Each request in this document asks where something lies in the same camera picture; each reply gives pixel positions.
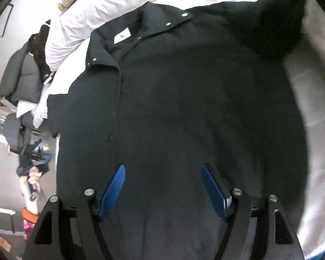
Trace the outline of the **person's left hand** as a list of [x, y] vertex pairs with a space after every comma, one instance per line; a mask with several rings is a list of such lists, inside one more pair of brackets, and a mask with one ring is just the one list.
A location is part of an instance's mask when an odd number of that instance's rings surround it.
[[30, 196], [38, 196], [41, 192], [40, 177], [42, 176], [41, 170], [34, 166], [29, 170], [27, 176], [27, 188]]

